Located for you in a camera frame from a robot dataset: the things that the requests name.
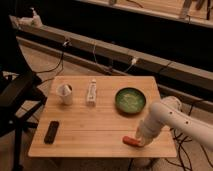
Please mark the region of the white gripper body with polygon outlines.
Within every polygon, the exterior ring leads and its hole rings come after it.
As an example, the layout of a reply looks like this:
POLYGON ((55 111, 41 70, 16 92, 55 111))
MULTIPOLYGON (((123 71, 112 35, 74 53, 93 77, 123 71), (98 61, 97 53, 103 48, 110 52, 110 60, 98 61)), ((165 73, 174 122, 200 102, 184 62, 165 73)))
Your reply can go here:
POLYGON ((139 146, 144 147, 150 144, 161 132, 164 125, 153 117, 146 117, 138 124, 135 138, 139 141, 139 146))

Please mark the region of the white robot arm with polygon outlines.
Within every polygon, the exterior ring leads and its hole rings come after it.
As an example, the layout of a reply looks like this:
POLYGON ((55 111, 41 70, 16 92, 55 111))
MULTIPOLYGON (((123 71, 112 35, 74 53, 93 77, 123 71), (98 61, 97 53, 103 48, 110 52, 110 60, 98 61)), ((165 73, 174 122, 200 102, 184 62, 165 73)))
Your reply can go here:
POLYGON ((181 111, 182 104, 174 96, 153 102, 149 113, 139 122, 135 138, 141 146, 150 144, 161 129, 168 125, 189 135, 194 140, 213 151, 213 125, 190 117, 181 111))

